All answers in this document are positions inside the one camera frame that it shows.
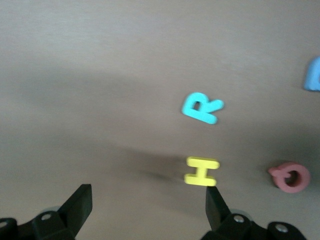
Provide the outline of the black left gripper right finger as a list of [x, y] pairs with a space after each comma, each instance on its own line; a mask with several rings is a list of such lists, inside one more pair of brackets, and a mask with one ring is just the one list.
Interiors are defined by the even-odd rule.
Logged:
[[208, 186], [205, 213], [211, 227], [204, 240], [261, 240], [263, 228], [241, 213], [232, 213], [215, 186]]

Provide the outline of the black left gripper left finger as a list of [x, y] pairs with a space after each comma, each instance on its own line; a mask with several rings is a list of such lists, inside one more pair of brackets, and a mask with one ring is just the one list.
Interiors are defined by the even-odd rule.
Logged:
[[43, 212], [32, 220], [35, 239], [74, 240], [92, 209], [92, 186], [82, 184], [57, 211]]

